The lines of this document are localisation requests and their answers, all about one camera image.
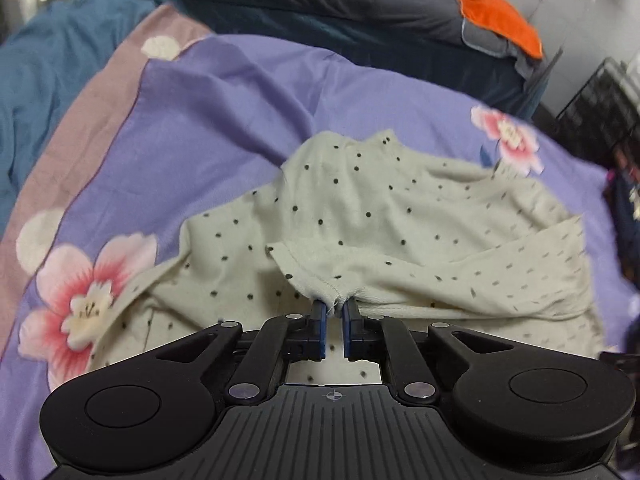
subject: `teal blanket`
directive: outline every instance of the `teal blanket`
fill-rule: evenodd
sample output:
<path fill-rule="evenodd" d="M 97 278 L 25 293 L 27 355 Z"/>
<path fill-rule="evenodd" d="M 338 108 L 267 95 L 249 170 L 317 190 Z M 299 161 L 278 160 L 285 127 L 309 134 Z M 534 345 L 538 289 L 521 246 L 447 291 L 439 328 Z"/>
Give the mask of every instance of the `teal blanket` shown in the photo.
<path fill-rule="evenodd" d="M 0 47 L 0 235 L 70 104 L 148 14 L 176 0 L 52 4 Z"/>

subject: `pink flower print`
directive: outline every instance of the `pink flower print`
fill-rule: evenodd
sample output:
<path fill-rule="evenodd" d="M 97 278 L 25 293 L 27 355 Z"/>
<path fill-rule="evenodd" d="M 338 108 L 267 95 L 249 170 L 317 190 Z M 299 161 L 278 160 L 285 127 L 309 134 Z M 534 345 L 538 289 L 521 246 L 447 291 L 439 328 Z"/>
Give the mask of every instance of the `pink flower print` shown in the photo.
<path fill-rule="evenodd" d="M 112 238 L 95 265 L 70 244 L 51 251 L 36 275 L 46 306 L 22 322 L 18 353 L 47 362 L 52 391 L 84 373 L 95 341 L 113 320 L 113 302 L 129 280 L 153 266 L 157 248 L 153 235 L 135 233 Z"/>
<path fill-rule="evenodd" d="M 507 114 L 482 106 L 471 108 L 471 122 L 487 137 L 498 141 L 502 159 L 522 174 L 528 175 L 530 170 L 540 174 L 545 169 L 536 155 L 540 146 L 531 128 L 516 123 Z"/>

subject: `purple bedsheet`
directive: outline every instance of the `purple bedsheet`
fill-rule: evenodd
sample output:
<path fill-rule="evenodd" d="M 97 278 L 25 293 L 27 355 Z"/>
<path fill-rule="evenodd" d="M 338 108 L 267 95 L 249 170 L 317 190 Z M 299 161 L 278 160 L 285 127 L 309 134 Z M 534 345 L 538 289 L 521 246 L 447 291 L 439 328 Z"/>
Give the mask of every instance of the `purple bedsheet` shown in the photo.
<path fill-rule="evenodd" d="M 185 218 L 271 181 L 298 146 L 321 130 L 365 139 L 385 128 L 408 147 L 480 163 L 496 152 L 470 120 L 473 99 L 404 76 L 362 68 L 336 54 L 271 38 L 210 36 L 180 59 L 151 60 L 140 95 L 100 171 L 72 203 L 54 246 L 94 261 L 118 235 L 158 240 L 156 262 L 177 253 Z M 604 172 L 538 135 L 538 177 L 584 214 L 607 343 L 619 344 L 633 288 L 620 277 L 614 231 L 600 197 Z M 0 363 L 0 475 L 37 480 L 53 462 L 40 437 L 47 364 L 18 355 L 18 329 L 41 307 L 34 280 Z"/>

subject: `round black pad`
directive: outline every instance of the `round black pad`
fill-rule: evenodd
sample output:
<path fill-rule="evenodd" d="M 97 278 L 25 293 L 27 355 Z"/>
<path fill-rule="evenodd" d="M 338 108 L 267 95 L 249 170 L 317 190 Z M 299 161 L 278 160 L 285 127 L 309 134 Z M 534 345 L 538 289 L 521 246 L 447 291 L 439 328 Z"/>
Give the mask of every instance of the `round black pad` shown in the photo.
<path fill-rule="evenodd" d="M 93 394 L 86 414 L 105 428 L 131 428 L 148 421 L 160 409 L 160 397 L 140 386 L 112 386 Z"/>
<path fill-rule="evenodd" d="M 40 411 L 40 429 L 59 462 L 113 474 L 185 455 L 214 418 L 210 393 L 183 363 L 134 358 L 53 391 Z"/>
<path fill-rule="evenodd" d="M 469 360 L 453 389 L 460 433 L 472 445 L 536 463 L 606 446 L 636 398 L 625 374 L 593 359 L 516 345 Z"/>
<path fill-rule="evenodd" d="M 587 383 L 580 375 L 557 368 L 538 368 L 517 374 L 509 386 L 523 399 L 548 404 L 577 399 L 587 389 Z"/>

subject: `ribbed black surface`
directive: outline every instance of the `ribbed black surface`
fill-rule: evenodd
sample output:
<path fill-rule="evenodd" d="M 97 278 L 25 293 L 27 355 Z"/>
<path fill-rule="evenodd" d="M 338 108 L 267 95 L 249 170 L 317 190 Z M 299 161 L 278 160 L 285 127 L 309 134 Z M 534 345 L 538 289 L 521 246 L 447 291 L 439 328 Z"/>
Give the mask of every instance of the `ribbed black surface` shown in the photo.
<path fill-rule="evenodd" d="M 80 480 L 62 467 L 50 480 Z M 136 480 L 524 480 L 476 458 L 438 412 L 407 408 L 382 385 L 281 386 L 273 399 L 228 410 L 213 436 Z M 616 478 L 604 466 L 558 480 Z"/>

